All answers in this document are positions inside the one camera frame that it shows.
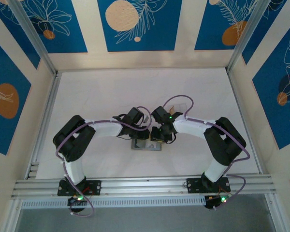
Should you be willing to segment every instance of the white table surface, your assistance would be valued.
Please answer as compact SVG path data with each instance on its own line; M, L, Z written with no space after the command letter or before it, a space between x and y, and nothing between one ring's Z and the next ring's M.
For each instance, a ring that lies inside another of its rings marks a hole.
M258 172L224 68L122 69L62 74L36 178L63 177L52 140L73 115L109 119L127 113L134 106L145 106L152 112L178 94L187 94L195 101L188 116L227 117L246 140L251 159L236 163L229 173ZM182 103L190 106L185 98L174 99L168 106ZM242 152L238 158L245 156ZM178 134L171 145L163 144L162 151L132 150L131 141L115 137L93 138L82 156L88 178L202 174L211 160L206 141L187 134Z

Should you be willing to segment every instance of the blue panel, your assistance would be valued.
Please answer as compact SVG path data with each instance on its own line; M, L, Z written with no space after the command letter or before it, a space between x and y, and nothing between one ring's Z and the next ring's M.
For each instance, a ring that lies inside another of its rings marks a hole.
M24 0L21 4L48 53L87 52L71 0ZM1 2L0 18L24 51L32 47L8 6Z
M71 0L21 3L49 53L87 52Z
M208 0L195 50L234 49L255 3L254 0Z
M279 148L290 144L290 29L253 78Z
M30 87L30 82L0 47L0 153L4 155L8 152Z
M21 49L25 52L32 65L37 68L40 57L31 45L30 40L18 24L8 5L0 2L0 19L3 21L9 32L13 35Z
M98 0L109 52L173 51L181 0Z
M271 27L272 23L276 19L278 13L285 5L287 0L272 0L264 12L259 24L257 25L255 31L253 32L247 46L245 47L242 56L245 63L247 64L256 51L257 47L261 43L262 39L265 37L268 29Z

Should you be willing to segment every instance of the floor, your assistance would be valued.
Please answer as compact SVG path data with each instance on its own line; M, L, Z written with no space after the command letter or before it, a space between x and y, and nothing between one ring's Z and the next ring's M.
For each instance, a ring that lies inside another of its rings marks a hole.
M25 209L15 231L274 232L275 228L264 195L238 195L217 211L203 206L97 208L94 216L79 218L68 209Z
M194 101L188 116L201 119L227 117L247 141L252 158L236 163L229 173L258 173L245 127L224 68L217 69L122 69L64 72L60 81L36 178L62 178L63 169L55 157L55 134L73 116L110 119L134 106L151 112L177 94ZM177 98L167 105L190 106L189 99ZM193 175L203 173L212 160L205 140L178 134L161 151L136 151L131 141L115 137L93 139L82 156L87 177L139 177Z

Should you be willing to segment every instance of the enclosure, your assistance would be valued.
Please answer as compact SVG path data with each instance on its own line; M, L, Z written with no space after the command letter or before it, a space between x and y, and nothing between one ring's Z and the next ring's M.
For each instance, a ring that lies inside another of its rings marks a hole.
M194 100L185 118L226 117L246 141L230 193L191 193L213 159L202 138L137 150L94 136L81 163L100 181L95 211L71 216L58 131L175 95ZM223 207L204 207L220 194ZM290 231L290 0L0 0L0 232L79 229Z

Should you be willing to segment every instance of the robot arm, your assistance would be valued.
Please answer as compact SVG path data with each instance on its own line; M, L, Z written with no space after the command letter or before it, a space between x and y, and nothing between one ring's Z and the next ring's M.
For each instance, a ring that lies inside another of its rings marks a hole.
M214 124L219 125L230 133L243 147L246 142L232 123L225 117L219 120L203 121L197 118L185 118L182 113L176 112L171 115L163 107L159 106L153 113L154 119L161 127L153 128L151 139L164 141L172 139L172 134L186 133L200 137L207 141L213 155L210 166L202 175L202 183L207 189L211 189L213 183L217 182L224 174L231 162L241 153L241 148L228 136L222 138L224 132L220 131Z
M85 126L78 131L77 134L68 139L59 151L66 162L66 170L72 182L75 185L78 185L81 182L86 181L81 156L84 154L93 136L105 137L129 135L130 138L148 139L148 129L135 131L125 126L130 125L135 128L144 129L145 127L139 127L136 125L142 117L144 117L144 114L137 108L132 108L126 115L115 116L112 119L103 121L84 120L79 115L73 116L53 139L53 143L56 148L58 148L62 141L67 138L72 131L85 123L92 122L90 125Z

